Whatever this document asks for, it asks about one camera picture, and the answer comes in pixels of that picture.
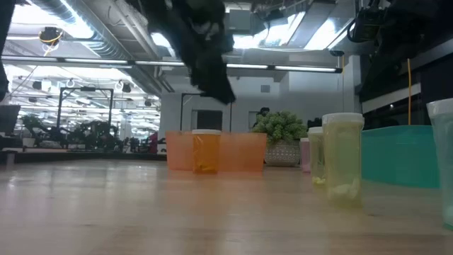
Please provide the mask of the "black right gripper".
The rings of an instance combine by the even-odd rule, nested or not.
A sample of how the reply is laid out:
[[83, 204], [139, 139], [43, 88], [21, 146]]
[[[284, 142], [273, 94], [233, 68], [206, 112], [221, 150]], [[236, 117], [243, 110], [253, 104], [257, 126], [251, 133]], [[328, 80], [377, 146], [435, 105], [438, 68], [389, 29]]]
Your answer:
[[414, 58], [453, 38], [453, 0], [387, 0], [380, 28], [380, 56]]

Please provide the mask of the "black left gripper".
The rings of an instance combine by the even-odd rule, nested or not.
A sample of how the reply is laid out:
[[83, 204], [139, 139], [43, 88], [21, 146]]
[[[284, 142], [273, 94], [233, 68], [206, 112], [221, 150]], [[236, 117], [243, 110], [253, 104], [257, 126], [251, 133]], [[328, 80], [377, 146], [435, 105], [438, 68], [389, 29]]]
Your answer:
[[224, 105], [236, 101], [222, 58], [233, 48], [222, 0], [129, 0], [129, 5], [148, 20], [150, 33], [170, 42], [202, 96]]

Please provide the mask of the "orange pill bottle white cap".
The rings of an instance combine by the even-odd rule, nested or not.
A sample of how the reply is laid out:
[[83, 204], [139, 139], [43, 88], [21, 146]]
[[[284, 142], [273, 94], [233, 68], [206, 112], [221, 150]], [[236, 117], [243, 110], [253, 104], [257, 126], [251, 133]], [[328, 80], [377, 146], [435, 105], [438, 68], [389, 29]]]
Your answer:
[[220, 130], [198, 129], [192, 131], [193, 172], [216, 174], [219, 168]]

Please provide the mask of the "pink pill bottle white cap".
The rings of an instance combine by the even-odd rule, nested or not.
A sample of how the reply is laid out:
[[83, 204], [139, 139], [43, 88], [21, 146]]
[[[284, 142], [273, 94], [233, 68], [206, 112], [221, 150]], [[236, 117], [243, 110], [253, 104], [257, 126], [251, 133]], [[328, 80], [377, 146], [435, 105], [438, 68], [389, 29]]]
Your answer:
[[304, 173], [310, 173], [310, 144], [308, 138], [300, 139], [300, 166]]

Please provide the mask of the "yellow pill bottle white cap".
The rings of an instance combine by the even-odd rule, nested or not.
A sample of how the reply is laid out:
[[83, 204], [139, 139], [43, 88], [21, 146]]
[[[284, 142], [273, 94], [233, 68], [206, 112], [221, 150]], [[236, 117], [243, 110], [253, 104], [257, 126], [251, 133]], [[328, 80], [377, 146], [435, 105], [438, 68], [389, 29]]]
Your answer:
[[308, 131], [310, 148], [310, 169], [311, 181], [315, 185], [323, 185], [326, 181], [324, 150], [323, 150], [323, 128], [311, 127]]
[[362, 206], [362, 129], [360, 113], [330, 113], [322, 117], [326, 193], [338, 206]]

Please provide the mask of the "orange translucent plastic bin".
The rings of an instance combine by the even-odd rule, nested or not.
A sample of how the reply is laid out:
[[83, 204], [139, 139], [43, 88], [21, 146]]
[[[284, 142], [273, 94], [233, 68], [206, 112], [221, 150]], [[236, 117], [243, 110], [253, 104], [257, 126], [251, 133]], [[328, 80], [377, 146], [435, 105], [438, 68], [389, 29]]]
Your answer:
[[[262, 171], [267, 144], [264, 133], [223, 132], [220, 136], [219, 172]], [[190, 131], [166, 132], [166, 156], [170, 170], [193, 170], [193, 138]]]

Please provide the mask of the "teal translucent plastic bin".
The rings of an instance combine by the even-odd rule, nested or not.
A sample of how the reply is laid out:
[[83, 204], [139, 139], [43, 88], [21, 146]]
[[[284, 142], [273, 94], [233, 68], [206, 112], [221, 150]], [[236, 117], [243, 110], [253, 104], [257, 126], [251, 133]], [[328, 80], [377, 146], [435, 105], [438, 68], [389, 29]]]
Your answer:
[[414, 188], [439, 188], [435, 141], [429, 125], [362, 132], [362, 178]]

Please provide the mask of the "person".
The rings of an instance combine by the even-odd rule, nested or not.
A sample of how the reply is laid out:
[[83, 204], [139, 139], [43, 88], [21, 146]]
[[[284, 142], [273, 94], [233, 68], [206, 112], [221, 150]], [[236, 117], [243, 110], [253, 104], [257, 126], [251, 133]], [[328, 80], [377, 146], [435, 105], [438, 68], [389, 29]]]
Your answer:
[[268, 107], [262, 107], [257, 113], [256, 113], [256, 121], [254, 122], [252, 128], [254, 128], [257, 124], [258, 121], [261, 118], [264, 118], [268, 113], [270, 112], [270, 109]]

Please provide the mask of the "long ceiling light bar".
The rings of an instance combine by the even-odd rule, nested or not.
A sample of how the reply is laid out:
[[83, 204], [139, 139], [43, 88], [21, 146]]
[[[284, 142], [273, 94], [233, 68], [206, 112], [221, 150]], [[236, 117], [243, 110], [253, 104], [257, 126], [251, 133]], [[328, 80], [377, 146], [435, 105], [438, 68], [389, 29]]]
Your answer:
[[[158, 60], [123, 60], [123, 59], [87, 59], [87, 58], [68, 58], [68, 57], [35, 57], [23, 55], [2, 55], [1, 60], [7, 64], [34, 64], [50, 66], [93, 65], [102, 68], [131, 68], [132, 66], [152, 66], [152, 67], [184, 67], [182, 62], [158, 61]], [[310, 67], [310, 66], [288, 66], [271, 64], [233, 64], [226, 65], [229, 69], [253, 69], [279, 72], [317, 72], [317, 73], [336, 73], [343, 71], [339, 67]]]

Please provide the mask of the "green succulent in white pot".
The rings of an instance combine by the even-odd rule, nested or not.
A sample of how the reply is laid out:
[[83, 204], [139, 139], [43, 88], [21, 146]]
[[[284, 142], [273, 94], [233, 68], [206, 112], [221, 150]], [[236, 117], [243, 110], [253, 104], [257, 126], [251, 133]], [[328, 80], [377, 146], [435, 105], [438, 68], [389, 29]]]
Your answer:
[[289, 111], [261, 113], [252, 132], [266, 134], [264, 162], [268, 166], [293, 167], [300, 163], [300, 139], [307, 138], [302, 119]]

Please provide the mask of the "background potted plant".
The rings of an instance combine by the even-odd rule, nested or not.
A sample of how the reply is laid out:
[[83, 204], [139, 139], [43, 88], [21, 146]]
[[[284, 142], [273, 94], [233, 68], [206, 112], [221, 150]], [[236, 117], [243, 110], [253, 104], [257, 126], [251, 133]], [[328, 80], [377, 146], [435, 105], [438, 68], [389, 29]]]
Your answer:
[[40, 119], [35, 116], [35, 115], [24, 115], [21, 117], [21, 121], [23, 126], [28, 130], [30, 133], [30, 137], [24, 137], [23, 138], [23, 146], [27, 148], [33, 148], [35, 145], [35, 142], [38, 139], [38, 135], [35, 131], [35, 128], [41, 130], [42, 129], [42, 123]]

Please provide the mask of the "dark background monitor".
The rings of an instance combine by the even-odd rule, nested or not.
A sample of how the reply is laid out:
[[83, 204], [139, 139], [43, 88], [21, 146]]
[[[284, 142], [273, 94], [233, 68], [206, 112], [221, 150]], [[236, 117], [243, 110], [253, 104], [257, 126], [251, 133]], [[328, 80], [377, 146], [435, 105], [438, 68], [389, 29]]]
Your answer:
[[20, 109], [19, 105], [0, 106], [0, 132], [10, 134], [14, 131]]

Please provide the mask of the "black doorway frame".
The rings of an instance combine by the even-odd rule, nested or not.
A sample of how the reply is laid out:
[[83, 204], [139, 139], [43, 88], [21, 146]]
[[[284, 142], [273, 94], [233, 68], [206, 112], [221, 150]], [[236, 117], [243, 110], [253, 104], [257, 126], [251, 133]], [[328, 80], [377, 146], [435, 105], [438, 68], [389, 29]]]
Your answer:
[[217, 111], [222, 113], [221, 130], [231, 132], [232, 110], [232, 104], [224, 105], [213, 98], [202, 97], [196, 93], [182, 93], [180, 96], [179, 130], [198, 129], [198, 113], [200, 111]]

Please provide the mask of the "silver ribbed ventilation duct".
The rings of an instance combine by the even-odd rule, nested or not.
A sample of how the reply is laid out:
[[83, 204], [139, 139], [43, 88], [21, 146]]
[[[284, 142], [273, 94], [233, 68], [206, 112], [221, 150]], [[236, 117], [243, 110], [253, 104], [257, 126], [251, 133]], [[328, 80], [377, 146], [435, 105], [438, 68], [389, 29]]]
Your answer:
[[127, 60], [130, 53], [120, 44], [84, 0], [31, 0], [88, 49], [105, 59]]

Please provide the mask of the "black metal stand frame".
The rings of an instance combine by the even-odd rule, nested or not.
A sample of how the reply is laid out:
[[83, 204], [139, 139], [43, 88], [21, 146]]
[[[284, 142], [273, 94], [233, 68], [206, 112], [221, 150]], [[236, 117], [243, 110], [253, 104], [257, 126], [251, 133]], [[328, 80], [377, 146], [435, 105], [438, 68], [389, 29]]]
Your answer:
[[109, 91], [110, 96], [107, 97], [107, 100], [109, 102], [108, 126], [111, 126], [114, 89], [103, 89], [103, 88], [96, 88], [93, 86], [82, 86], [79, 88], [69, 88], [69, 87], [65, 86], [65, 87], [61, 87], [60, 91], [59, 91], [59, 104], [57, 107], [57, 123], [56, 123], [57, 129], [60, 129], [63, 100], [65, 100], [68, 96], [70, 96], [74, 91], [84, 91], [84, 92]]

